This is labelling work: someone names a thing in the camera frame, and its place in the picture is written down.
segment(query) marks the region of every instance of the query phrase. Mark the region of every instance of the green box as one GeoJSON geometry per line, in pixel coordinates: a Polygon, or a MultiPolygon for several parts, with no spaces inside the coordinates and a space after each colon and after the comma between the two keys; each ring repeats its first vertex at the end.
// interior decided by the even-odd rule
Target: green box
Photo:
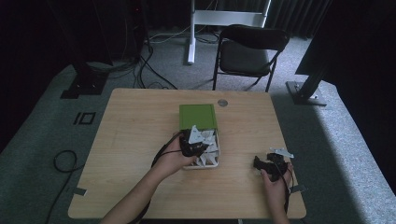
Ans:
{"type": "Polygon", "coordinates": [[[179,118],[180,130],[191,129],[193,125],[198,130],[218,128],[213,105],[180,105],[179,118]]]}

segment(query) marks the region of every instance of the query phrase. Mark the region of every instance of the gray carpet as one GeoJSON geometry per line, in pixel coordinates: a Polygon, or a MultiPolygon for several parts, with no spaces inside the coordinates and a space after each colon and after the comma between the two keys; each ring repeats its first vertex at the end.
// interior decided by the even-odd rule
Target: gray carpet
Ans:
{"type": "MultiPolygon", "coordinates": [[[[186,65],[187,40],[174,38],[152,44],[149,64],[179,89],[211,90],[216,45],[197,42],[195,64],[186,65]]],[[[309,40],[294,37],[280,55],[269,90],[299,183],[309,190],[303,193],[307,210],[305,223],[396,223],[396,199],[364,143],[361,134],[337,94],[336,88],[321,82],[319,90],[327,106],[295,105],[286,81],[305,81],[294,72],[309,46],[309,40]]],[[[147,47],[143,48],[148,56],[147,47]]],[[[0,223],[45,223],[50,206],[68,174],[58,172],[53,158],[62,150],[77,153],[77,166],[87,159],[92,141],[115,88],[138,88],[138,69],[112,73],[101,95],[82,95],[75,100],[60,99],[75,72],[66,67],[50,83],[35,110],[0,155],[0,223]],[[95,113],[92,124],[76,122],[78,113],[95,113]]],[[[146,87],[168,87],[148,69],[142,79],[146,87]]],[[[251,86],[254,78],[220,77],[219,91],[264,91],[267,78],[251,86]]],[[[73,166],[71,154],[58,158],[63,169],[73,166]]],[[[75,171],[55,204],[49,223],[98,223],[97,219],[76,220],[67,209],[81,170],[75,171]]],[[[170,223],[152,221],[148,223],[170,223]]],[[[172,220],[174,223],[191,221],[172,220]]],[[[235,223],[235,221],[199,220],[196,223],[235,223]]],[[[271,223],[247,220],[243,223],[271,223]]],[[[292,223],[303,223],[293,220],[292,223]]]]}

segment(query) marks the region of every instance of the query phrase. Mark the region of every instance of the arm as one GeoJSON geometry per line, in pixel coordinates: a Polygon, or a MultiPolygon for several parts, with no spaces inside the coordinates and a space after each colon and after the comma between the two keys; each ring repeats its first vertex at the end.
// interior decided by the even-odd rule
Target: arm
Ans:
{"type": "MultiPolygon", "coordinates": [[[[290,172],[293,171],[291,163],[288,163],[288,169],[290,172]]],[[[286,183],[289,184],[291,181],[291,173],[286,172],[283,176],[285,177],[286,183]]],[[[289,224],[288,216],[286,215],[284,204],[285,204],[285,184],[281,178],[275,182],[271,182],[268,174],[262,170],[262,180],[264,181],[264,191],[268,208],[270,209],[271,216],[275,224],[289,224]]]]}
{"type": "MultiPolygon", "coordinates": [[[[168,146],[164,153],[175,150],[180,150],[178,138],[168,146]]],[[[101,223],[129,223],[134,220],[151,200],[160,183],[194,160],[195,157],[184,157],[180,151],[161,156],[136,186],[105,215],[101,223]]]]}

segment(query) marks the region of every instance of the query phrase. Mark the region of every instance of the black object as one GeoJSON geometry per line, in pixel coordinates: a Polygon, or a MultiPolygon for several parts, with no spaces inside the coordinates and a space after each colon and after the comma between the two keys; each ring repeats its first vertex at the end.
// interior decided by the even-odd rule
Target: black object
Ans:
{"type": "Polygon", "coordinates": [[[267,160],[270,162],[261,161],[255,156],[253,167],[258,170],[266,171],[268,175],[271,175],[271,181],[277,181],[281,175],[288,171],[288,165],[285,163],[282,155],[269,153],[267,154],[267,160]]]}
{"type": "Polygon", "coordinates": [[[191,130],[183,130],[183,135],[180,136],[180,149],[185,157],[192,157],[192,156],[201,156],[202,153],[207,149],[208,145],[204,143],[194,143],[190,144],[190,133],[191,130]]]}
{"type": "Polygon", "coordinates": [[[262,77],[269,75],[265,88],[265,91],[268,91],[276,68],[277,56],[288,45],[289,40],[289,35],[279,29],[245,25],[227,26],[219,36],[212,90],[216,89],[218,74],[224,74],[256,77],[257,80],[253,85],[256,85],[262,77]],[[270,59],[267,50],[274,50],[276,54],[270,59]]]}

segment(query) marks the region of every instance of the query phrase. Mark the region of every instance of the wooden table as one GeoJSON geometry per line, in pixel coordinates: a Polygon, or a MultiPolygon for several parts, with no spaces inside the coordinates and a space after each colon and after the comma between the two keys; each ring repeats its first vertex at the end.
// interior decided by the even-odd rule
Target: wooden table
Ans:
{"type": "MultiPolygon", "coordinates": [[[[286,147],[271,97],[246,91],[115,89],[108,102],[69,216],[103,217],[147,172],[178,131],[178,106],[213,104],[219,126],[219,167],[180,170],[154,194],[145,218],[268,218],[262,178],[252,167],[269,147],[286,147]],[[218,105],[226,100],[228,105],[218,105]]],[[[305,216],[301,193],[290,196],[290,218],[305,216]]]]}

